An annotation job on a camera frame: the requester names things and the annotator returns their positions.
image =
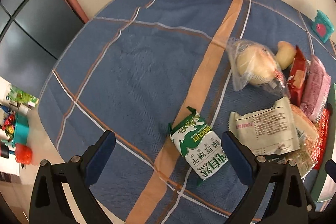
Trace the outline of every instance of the metal screw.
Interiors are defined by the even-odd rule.
[[[257,160],[258,160],[258,162],[265,162],[266,161],[264,156],[258,156]]]
[[[73,156],[73,157],[71,158],[71,161],[74,162],[74,163],[76,163],[76,162],[79,162],[80,159],[81,159],[80,156]]]
[[[295,166],[296,165],[296,162],[295,161],[293,161],[293,160],[289,160],[288,161],[288,164],[290,165],[290,166]]]
[[[40,165],[41,165],[41,166],[45,166],[47,163],[48,163],[47,160],[41,160]]]

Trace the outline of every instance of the red wrapper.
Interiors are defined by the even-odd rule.
[[[322,112],[321,119],[318,123],[315,124],[319,134],[317,136],[316,144],[311,152],[311,157],[316,161],[314,169],[319,170],[322,164],[323,155],[325,152],[328,136],[328,127],[329,127],[329,116],[330,111],[324,109]]]
[[[302,93],[305,88],[307,74],[306,59],[299,47],[296,46],[296,54],[288,77],[288,89],[291,95],[291,103],[300,106]]]

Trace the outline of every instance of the teal box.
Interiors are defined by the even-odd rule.
[[[28,120],[25,116],[15,113],[15,128],[13,137],[13,147],[16,143],[27,144],[27,138],[29,133]]]
[[[318,37],[325,43],[334,32],[334,25],[331,23],[329,17],[320,10],[317,10],[317,15],[312,25],[312,29]]]

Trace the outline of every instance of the green biscuit package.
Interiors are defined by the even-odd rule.
[[[193,108],[191,114],[173,129],[170,139],[195,172],[205,180],[216,173],[227,161],[221,139]]]

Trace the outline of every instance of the pink snack package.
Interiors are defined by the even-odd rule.
[[[311,56],[310,74],[303,93],[300,109],[312,122],[318,122],[325,107],[331,77],[326,73],[322,62]]]

